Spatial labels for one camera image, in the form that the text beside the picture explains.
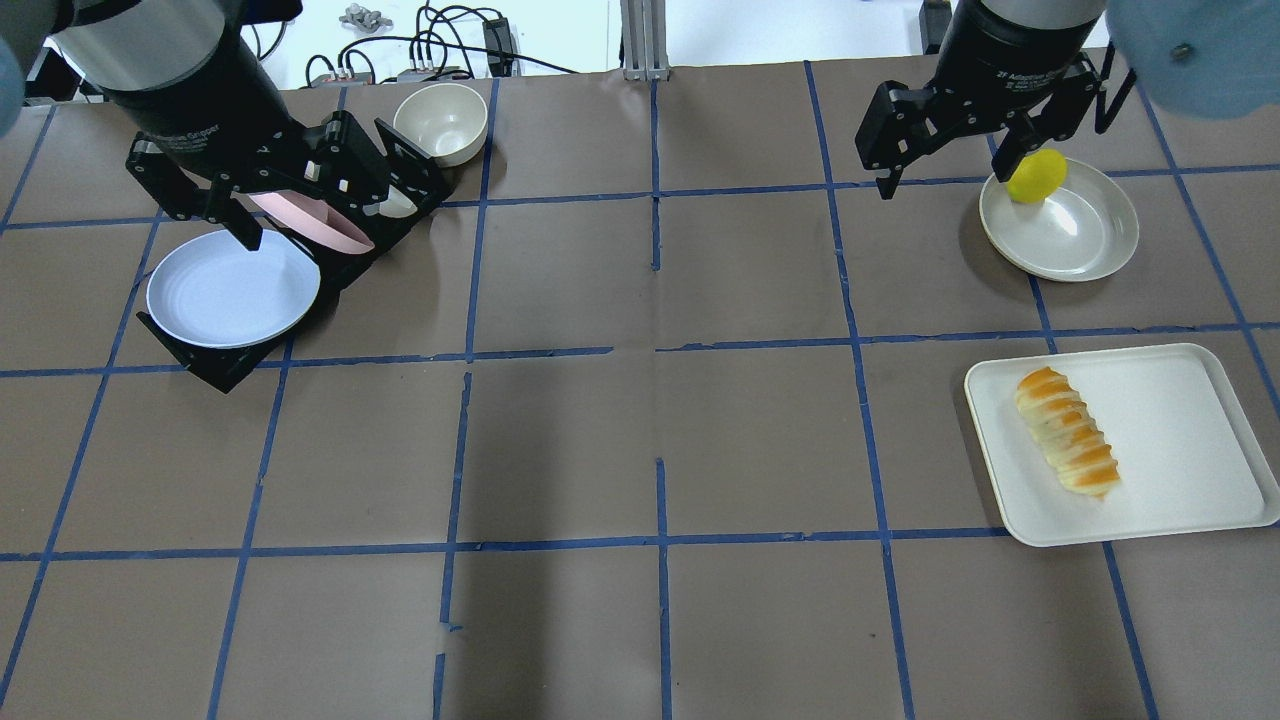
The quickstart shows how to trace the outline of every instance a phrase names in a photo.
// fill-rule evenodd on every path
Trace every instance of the power adapter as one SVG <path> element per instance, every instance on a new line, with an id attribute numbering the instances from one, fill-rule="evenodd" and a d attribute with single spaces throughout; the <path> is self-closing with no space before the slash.
<path id="1" fill-rule="evenodd" d="M 511 23 L 507 18 L 484 22 L 484 47 L 489 51 L 489 74 L 492 77 L 511 77 L 516 59 L 516 40 L 511 36 Z"/>

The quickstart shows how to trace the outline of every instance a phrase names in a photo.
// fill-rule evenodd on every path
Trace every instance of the yellow ball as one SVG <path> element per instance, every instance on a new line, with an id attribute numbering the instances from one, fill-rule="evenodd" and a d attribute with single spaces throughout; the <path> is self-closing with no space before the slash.
<path id="1" fill-rule="evenodd" d="M 1014 170 L 1005 187 L 1014 202 L 1039 202 L 1066 181 L 1066 158 L 1052 149 L 1033 152 Z"/>

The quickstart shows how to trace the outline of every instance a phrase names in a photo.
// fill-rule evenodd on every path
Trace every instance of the pastry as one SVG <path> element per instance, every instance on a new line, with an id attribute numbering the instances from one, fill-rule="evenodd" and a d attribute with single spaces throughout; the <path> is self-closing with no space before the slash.
<path id="1" fill-rule="evenodd" d="M 1066 375 L 1041 368 L 1018 383 L 1014 401 L 1062 487 L 1102 497 L 1120 482 L 1111 446 Z"/>

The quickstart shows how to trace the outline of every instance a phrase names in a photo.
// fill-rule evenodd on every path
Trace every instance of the white tray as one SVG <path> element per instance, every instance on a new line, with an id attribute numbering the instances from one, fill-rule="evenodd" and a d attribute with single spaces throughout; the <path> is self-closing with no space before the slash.
<path id="1" fill-rule="evenodd" d="M 1120 464 L 1105 498 L 1057 482 L 1014 391 L 1048 365 L 1065 374 Z M 965 395 L 1009 533 L 1048 547 L 1228 528 L 1280 519 L 1280 487 L 1222 364 L 1198 345 L 989 360 Z"/>

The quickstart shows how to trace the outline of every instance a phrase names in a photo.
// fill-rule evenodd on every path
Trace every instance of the dish rack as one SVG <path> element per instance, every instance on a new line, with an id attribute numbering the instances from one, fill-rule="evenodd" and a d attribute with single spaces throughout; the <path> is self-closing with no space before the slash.
<path id="1" fill-rule="evenodd" d="M 384 123 L 378 120 L 379 126 Z M 285 340 L 296 336 L 314 324 L 314 320 L 338 304 L 339 295 L 352 282 L 367 270 L 374 261 L 389 252 L 422 218 L 435 211 L 449 195 L 449 184 L 440 167 L 428 155 L 413 147 L 394 132 L 381 132 L 387 155 L 390 161 L 397 187 L 415 201 L 417 210 L 404 218 L 374 215 L 362 222 L 374 249 L 361 255 L 347 255 L 312 242 L 293 229 L 284 227 L 270 217 L 266 222 L 284 237 L 289 238 L 320 268 L 320 288 L 302 319 L 291 329 L 270 340 L 234 348 L 210 348 L 191 345 L 166 333 L 146 311 L 136 313 L 136 318 L 173 355 L 187 372 L 205 380 L 219 391 L 228 393 L 243 380 L 273 350 Z"/>

